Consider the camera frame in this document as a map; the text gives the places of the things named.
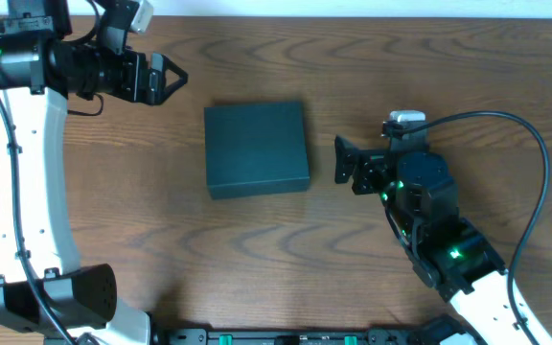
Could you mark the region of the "black gift box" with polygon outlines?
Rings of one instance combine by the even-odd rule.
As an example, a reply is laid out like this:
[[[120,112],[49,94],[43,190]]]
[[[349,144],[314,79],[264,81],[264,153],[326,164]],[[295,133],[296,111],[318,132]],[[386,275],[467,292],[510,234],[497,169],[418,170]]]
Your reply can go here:
[[[206,107],[204,126],[211,198],[297,193],[309,188],[301,102]]]

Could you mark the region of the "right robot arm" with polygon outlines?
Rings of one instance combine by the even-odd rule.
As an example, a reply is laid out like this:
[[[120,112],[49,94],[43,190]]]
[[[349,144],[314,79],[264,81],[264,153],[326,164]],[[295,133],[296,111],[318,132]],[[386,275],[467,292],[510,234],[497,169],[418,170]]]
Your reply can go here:
[[[453,344],[552,344],[486,237],[459,214],[458,187],[445,159],[422,141],[359,149],[334,140],[338,184],[379,195],[391,230],[413,270],[469,324]]]

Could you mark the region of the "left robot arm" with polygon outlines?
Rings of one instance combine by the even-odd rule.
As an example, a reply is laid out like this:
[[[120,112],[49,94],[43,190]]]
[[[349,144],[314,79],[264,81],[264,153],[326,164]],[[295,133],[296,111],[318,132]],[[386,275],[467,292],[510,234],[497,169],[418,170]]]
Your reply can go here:
[[[125,303],[108,264],[85,266],[71,230],[63,138],[71,95],[160,105],[187,73],[135,52],[147,1],[92,3],[92,29],[72,37],[64,1],[8,2],[0,20],[0,326],[47,344],[167,344],[168,331]]]

